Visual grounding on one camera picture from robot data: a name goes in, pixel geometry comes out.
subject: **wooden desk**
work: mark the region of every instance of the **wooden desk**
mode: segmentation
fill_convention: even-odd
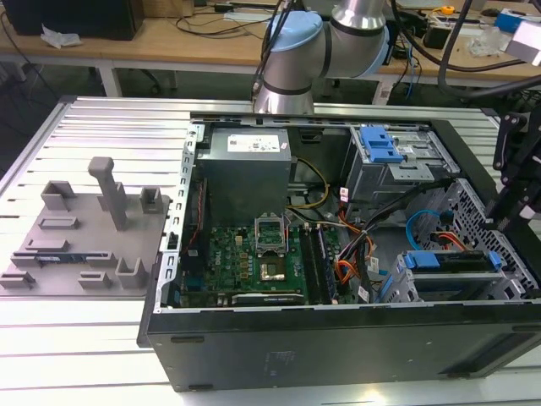
[[[449,4],[462,5],[462,0],[449,0]],[[531,4],[487,2],[486,8],[512,8],[531,14],[536,13]],[[203,24],[220,15],[198,15],[190,19],[194,24]],[[218,20],[205,26],[194,26],[193,30],[215,31],[236,26],[232,21]],[[49,47],[39,37],[17,36],[13,28],[10,34],[33,63],[65,64],[76,66],[91,66],[100,70],[103,84],[108,96],[121,96],[115,68],[133,69],[165,69],[171,71],[203,71],[252,74],[260,61],[261,40],[255,36],[241,36],[233,39],[209,39],[190,35],[177,30],[173,20],[146,19],[137,36],[132,41],[109,41],[96,38],[83,38],[80,47],[56,49]],[[251,25],[246,30],[261,37],[264,25]],[[462,66],[479,66],[502,62],[512,59],[508,55],[499,57],[474,58],[467,50],[469,38],[460,37],[451,57],[451,62]],[[437,58],[443,52],[429,50]],[[438,66],[415,53],[423,66],[421,83],[435,83]],[[16,53],[5,34],[0,31],[0,60],[7,62],[23,62]],[[396,82],[404,69],[404,61],[392,61],[384,66],[378,74],[363,79],[380,82],[374,101],[386,104],[388,90]],[[532,65],[518,65],[478,74],[448,72],[451,85],[475,85],[489,87],[507,81],[520,80],[539,74],[541,70]]]

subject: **black computer case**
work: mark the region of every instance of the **black computer case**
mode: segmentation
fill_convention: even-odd
[[[20,36],[37,36],[45,25],[66,34],[129,41],[144,19],[141,0],[4,0],[3,5]]]

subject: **gray block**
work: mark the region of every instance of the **gray block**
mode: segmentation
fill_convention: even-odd
[[[9,271],[0,275],[0,285],[5,289],[31,289],[36,280],[26,271]]]
[[[11,255],[11,262],[18,268],[41,268],[41,263],[36,259],[36,257],[20,257]]]
[[[124,185],[122,184],[122,182],[116,182],[115,185],[117,186],[118,199],[120,203],[122,204],[123,209],[126,210],[127,198],[126,198],[126,192],[124,191]],[[105,202],[105,199],[102,195],[98,195],[98,202],[100,203],[101,209],[103,211],[109,211],[109,208],[107,207],[107,203]]]
[[[134,269],[128,268],[124,258],[120,258],[115,275],[124,289],[141,288],[148,279],[148,273],[140,258],[135,262]]]
[[[163,205],[168,207],[169,197],[163,195]],[[103,211],[98,203],[96,194],[77,194],[75,198],[68,199],[69,215],[77,217],[79,226],[76,229],[42,229],[39,227],[43,218],[65,218],[62,211],[50,211],[43,208],[36,222],[29,231],[18,251],[29,254],[26,258],[12,258],[8,270],[28,271],[36,283],[32,289],[7,290],[0,287],[0,298],[17,294],[24,297],[73,298],[84,296],[87,298],[124,297],[140,298],[146,294],[146,285],[140,288],[123,288],[115,275],[118,259],[123,257],[133,267],[137,259],[146,271],[149,271],[159,250],[161,233],[166,221],[166,210],[162,214],[144,214],[141,210],[139,195],[126,196],[127,228],[119,234],[111,221],[111,215]],[[103,258],[89,257],[86,262],[55,263],[48,261],[42,266],[34,255],[43,258],[51,255],[50,251],[33,252],[25,249],[26,242],[36,240],[64,240],[69,247],[63,255],[70,253],[107,253]],[[79,283],[79,274],[83,271],[104,271],[112,282],[110,288],[82,289]]]
[[[75,230],[78,226],[77,217],[43,217],[38,224],[42,230]]]
[[[50,181],[41,192],[46,208],[53,211],[69,211],[66,199],[74,197],[71,185],[64,181]]]
[[[106,258],[92,258],[86,260],[86,263],[90,265],[90,268],[114,268],[117,266],[118,260],[115,255],[110,252]]]
[[[98,181],[103,200],[111,214],[112,222],[117,231],[123,231],[126,228],[126,211],[122,202],[122,197],[118,194],[115,179],[112,176],[112,169],[115,164],[110,157],[94,156],[88,166],[88,173]]]
[[[69,244],[66,239],[29,239],[26,243],[25,250],[28,251],[52,251],[65,252],[68,250]]]
[[[112,285],[105,271],[82,271],[78,281],[83,289],[108,289]]]
[[[163,200],[160,188],[143,188],[139,195],[144,214],[163,213]]]

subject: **robotic arm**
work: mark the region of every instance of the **robotic arm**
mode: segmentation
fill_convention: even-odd
[[[325,24],[318,14],[304,11],[290,12],[281,28],[274,19],[270,34],[278,29],[279,36],[256,84],[254,111],[312,114],[314,78],[353,78],[377,70],[389,41],[384,2],[342,0]]]

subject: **blue cable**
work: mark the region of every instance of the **blue cable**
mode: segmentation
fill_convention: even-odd
[[[417,217],[423,215],[423,214],[431,214],[432,216],[439,217],[440,214],[437,211],[434,210],[420,210],[411,217],[406,222],[406,237],[407,241],[409,241],[409,244],[412,245],[414,250],[420,251],[422,248],[415,242],[415,239],[413,239],[413,232],[412,232],[412,225],[413,220],[415,220]]]

